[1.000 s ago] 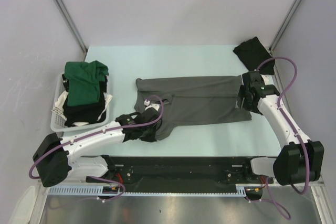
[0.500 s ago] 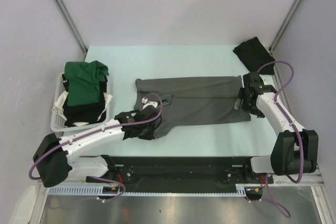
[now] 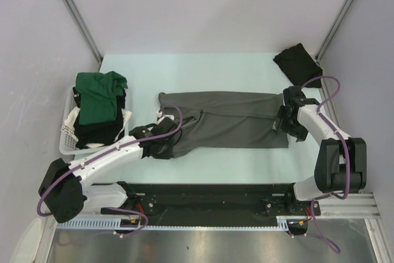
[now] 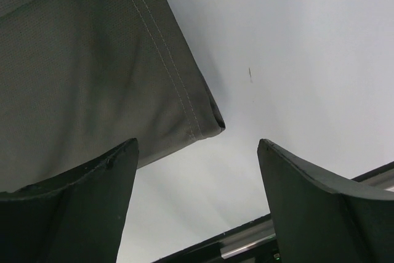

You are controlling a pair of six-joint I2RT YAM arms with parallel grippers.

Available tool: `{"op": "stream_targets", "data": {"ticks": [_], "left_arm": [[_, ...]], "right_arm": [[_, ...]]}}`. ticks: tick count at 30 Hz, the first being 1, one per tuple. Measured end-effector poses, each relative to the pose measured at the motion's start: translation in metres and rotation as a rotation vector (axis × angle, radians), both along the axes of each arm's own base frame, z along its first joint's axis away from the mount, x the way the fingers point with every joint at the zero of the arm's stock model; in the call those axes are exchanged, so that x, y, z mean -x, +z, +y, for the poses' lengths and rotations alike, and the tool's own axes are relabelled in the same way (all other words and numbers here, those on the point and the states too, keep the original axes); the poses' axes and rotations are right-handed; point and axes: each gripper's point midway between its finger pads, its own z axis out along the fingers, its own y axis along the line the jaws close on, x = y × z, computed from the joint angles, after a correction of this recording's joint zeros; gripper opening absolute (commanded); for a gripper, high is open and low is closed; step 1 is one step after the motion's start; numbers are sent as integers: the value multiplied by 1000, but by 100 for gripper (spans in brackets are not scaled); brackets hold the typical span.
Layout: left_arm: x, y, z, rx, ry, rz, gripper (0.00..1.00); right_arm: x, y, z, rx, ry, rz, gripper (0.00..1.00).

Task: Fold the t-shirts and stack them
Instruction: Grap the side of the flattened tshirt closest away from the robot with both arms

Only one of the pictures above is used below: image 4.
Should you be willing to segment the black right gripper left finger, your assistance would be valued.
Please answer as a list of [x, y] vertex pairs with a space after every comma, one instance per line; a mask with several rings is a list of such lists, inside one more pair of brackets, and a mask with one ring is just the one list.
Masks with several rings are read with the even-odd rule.
[[2, 262], [115, 262], [139, 159], [136, 139], [1, 193]]

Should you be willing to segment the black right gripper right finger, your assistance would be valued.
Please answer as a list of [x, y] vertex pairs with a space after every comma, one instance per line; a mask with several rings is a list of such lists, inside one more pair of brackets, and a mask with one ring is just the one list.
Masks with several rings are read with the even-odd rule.
[[263, 185], [283, 262], [393, 262], [393, 192], [262, 139]]

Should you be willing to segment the grey t-shirt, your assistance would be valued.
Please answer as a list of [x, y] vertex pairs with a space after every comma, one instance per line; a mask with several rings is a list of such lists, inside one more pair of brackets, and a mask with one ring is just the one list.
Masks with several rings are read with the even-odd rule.
[[1, 190], [225, 129], [167, 0], [1, 0]]

